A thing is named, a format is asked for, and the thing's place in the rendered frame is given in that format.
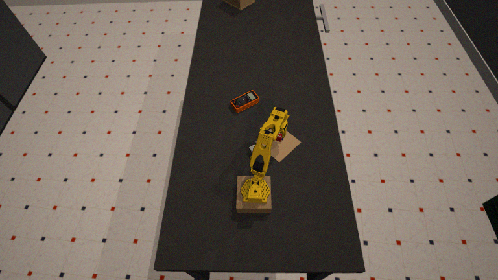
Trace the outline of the orange digital multimeter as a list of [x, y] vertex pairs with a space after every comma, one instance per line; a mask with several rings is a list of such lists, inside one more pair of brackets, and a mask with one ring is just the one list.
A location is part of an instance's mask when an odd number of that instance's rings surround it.
[[259, 102], [259, 96], [255, 93], [254, 90], [251, 90], [241, 96], [238, 96], [232, 100], [230, 100], [231, 107], [235, 110], [236, 113], [243, 111], [254, 104]]

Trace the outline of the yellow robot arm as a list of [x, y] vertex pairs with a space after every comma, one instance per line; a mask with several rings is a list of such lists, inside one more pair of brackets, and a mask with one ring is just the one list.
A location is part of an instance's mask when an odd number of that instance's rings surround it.
[[[288, 111], [283, 108], [274, 107], [270, 113], [268, 120], [260, 128], [257, 143], [255, 144], [252, 151], [252, 156], [250, 157], [250, 171], [252, 174], [254, 174], [254, 177], [251, 178], [251, 181], [250, 179], [247, 179], [244, 185], [241, 187], [243, 202], [248, 202], [248, 197], [258, 197], [262, 198], [262, 203], [267, 203], [267, 198], [270, 194], [270, 188], [262, 177], [265, 176], [268, 169], [268, 164], [271, 157], [272, 142], [276, 140], [281, 125], [286, 121], [287, 112]], [[269, 128], [273, 128], [274, 133], [268, 131]], [[266, 146], [263, 146], [262, 144]], [[262, 155], [264, 164], [255, 161], [258, 155]]]

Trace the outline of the peach flat mat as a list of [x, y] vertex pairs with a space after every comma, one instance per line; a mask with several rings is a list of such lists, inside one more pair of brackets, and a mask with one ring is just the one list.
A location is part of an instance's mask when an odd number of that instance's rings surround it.
[[281, 162], [288, 154], [290, 154], [301, 142], [292, 134], [286, 131], [286, 136], [281, 142], [275, 140], [271, 146], [271, 156]]

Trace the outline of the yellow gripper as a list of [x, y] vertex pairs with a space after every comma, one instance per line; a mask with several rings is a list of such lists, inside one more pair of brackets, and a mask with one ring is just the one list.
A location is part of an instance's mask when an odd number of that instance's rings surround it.
[[[287, 119], [289, 118], [290, 115], [287, 115]], [[282, 138], [284, 138], [286, 136], [286, 131], [287, 131], [287, 126], [288, 126], [288, 122], [287, 122], [287, 119], [286, 121], [281, 125], [281, 128], [280, 128], [280, 133], [282, 133]], [[271, 128], [272, 132], [274, 133], [274, 129]]]

